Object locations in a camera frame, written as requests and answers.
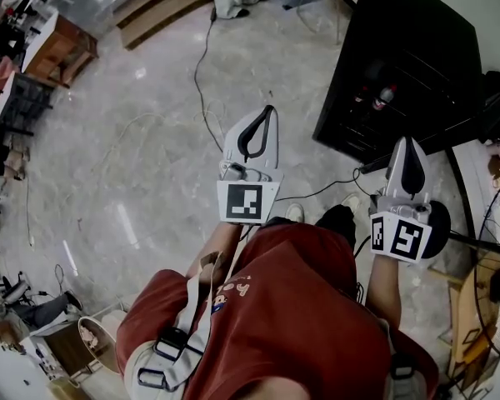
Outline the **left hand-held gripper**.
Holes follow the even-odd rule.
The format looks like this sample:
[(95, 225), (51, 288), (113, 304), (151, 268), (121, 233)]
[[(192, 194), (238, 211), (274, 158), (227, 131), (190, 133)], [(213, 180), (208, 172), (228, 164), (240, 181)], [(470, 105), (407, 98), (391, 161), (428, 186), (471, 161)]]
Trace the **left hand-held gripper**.
[(264, 224), (284, 175), (278, 166), (278, 113), (273, 105), (243, 117), (226, 134), (217, 200), (222, 222)]

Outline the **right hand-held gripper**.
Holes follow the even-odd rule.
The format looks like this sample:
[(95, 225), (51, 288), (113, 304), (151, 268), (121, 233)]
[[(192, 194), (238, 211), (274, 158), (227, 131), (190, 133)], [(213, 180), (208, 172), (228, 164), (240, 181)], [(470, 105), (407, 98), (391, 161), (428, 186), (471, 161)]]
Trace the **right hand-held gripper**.
[[(403, 187), (406, 155), (409, 150), (409, 192)], [(385, 195), (370, 196), (370, 249), (376, 255), (408, 263), (433, 257), (433, 227), (428, 161), (412, 137), (395, 145), (387, 167)]]

